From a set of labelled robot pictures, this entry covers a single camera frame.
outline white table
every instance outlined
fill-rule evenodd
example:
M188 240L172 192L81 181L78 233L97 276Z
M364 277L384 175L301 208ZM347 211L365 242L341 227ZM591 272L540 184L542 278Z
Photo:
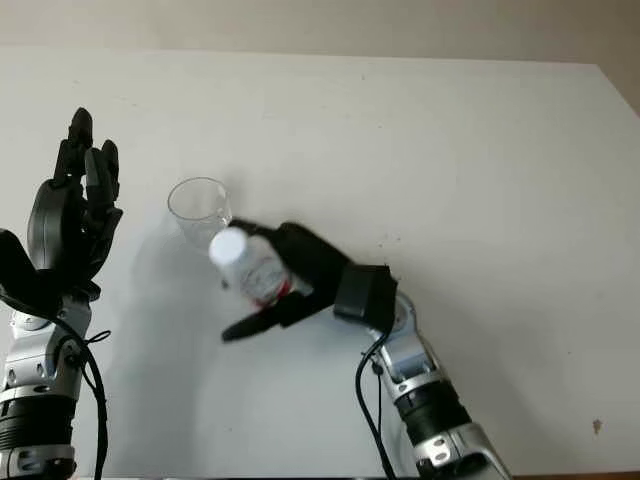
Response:
M0 223L23 239L79 105L121 154L125 216L91 326L114 330L94 348L107 474L381 474L352 387L364 331L327 314L220 343L250 307L165 213L197 174L226 182L236 213L388 262L515 473L640 467L640 119L595 66L2 49ZM83 474L94 415L85 388ZM413 475L402 431L386 403Z

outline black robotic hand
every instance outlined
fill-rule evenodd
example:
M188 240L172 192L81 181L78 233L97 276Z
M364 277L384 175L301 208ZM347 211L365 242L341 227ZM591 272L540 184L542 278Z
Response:
M231 226L267 239L289 271L313 290L308 295L294 291L275 305L233 324L222 334L225 342L255 335L277 324L288 327L333 305L345 267L351 263L342 252L297 223L285 222L271 229L234 219Z

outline silver robotic arm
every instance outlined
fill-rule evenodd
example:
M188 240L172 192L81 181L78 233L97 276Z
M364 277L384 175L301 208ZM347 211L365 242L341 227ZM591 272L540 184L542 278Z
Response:
M300 224L286 222L271 229L236 218L231 225L267 239L290 272L311 287L311 293L305 288L278 299L231 325L222 334L224 341L249 337L277 324L288 327L333 305L337 318L363 325L375 339L356 370L356 397L389 480L395 480L395 474L360 386L369 359L382 366L387 392L406 425L421 478L511 478L480 425L461 405L433 350L418 335L415 309L397 291L389 267L355 264Z
M110 140L92 148L92 123L78 109L60 143L54 175L40 186L29 218L29 255L13 233L0 230L0 300L14 309L0 393L0 479L72 475L71 421L83 376L98 404L95 479L102 475L106 400L87 346L97 338L84 336L89 304L100 296L91 280L107 258L122 210L114 206L117 148Z
M380 337L378 331L371 333ZM420 338L415 308L401 292L393 330L375 359L383 366L387 393L407 426L422 477L511 479L482 427L460 405L431 346Z
M68 296L64 320L84 337L88 301ZM68 478L75 469L71 420L80 395L81 351L65 330L15 310L0 394L0 478Z

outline white bottle cap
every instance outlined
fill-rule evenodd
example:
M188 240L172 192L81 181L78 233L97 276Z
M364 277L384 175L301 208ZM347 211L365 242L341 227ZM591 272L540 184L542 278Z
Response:
M219 267L237 262L247 250L248 236L238 227L227 227L213 237L209 245L209 258Z

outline clear plastic cup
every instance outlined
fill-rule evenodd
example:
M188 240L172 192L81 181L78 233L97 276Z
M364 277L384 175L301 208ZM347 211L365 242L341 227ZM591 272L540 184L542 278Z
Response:
M227 189L209 177L188 178L177 184L167 199L187 241L206 254L211 239L231 221Z

